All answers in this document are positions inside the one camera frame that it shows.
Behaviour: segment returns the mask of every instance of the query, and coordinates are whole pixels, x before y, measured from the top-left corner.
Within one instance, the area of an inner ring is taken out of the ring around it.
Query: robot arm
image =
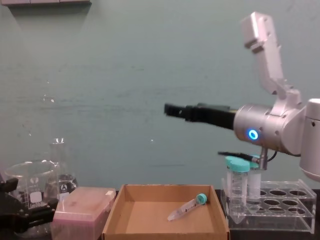
[[[209,123],[233,130],[239,140],[261,147],[259,159],[253,160],[263,170],[267,169],[268,149],[301,157],[303,172],[320,182],[320,99],[311,99],[303,107],[300,92],[287,84],[281,66],[280,45],[270,16],[254,12],[242,21],[242,29],[245,47],[256,56],[262,87],[276,95],[274,105],[246,104],[236,112],[211,109],[211,114],[202,114],[200,119],[193,117],[200,111],[198,105],[185,108],[193,108],[186,118],[179,114],[184,112],[183,108],[173,114],[174,106],[166,104],[165,113],[188,122]],[[221,124],[223,119],[227,120],[226,125]]]

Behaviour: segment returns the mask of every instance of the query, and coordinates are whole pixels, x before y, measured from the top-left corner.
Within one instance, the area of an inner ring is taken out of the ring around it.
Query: pipette tip box lid
[[[114,188],[76,188],[58,203],[51,223],[52,239],[97,240],[115,197]]]

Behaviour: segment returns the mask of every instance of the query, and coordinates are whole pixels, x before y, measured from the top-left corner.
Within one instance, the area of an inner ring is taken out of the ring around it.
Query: glassware
[[[48,160],[26,161],[6,169],[8,179],[17,178],[18,185],[10,194],[28,209],[45,206],[50,199],[58,198],[57,165]],[[16,233],[22,238],[38,238],[50,233],[50,224],[45,223]]]
[[[59,177],[59,200],[62,201],[78,187],[73,173],[69,171],[64,138],[55,138],[50,144],[50,160],[57,163]]]

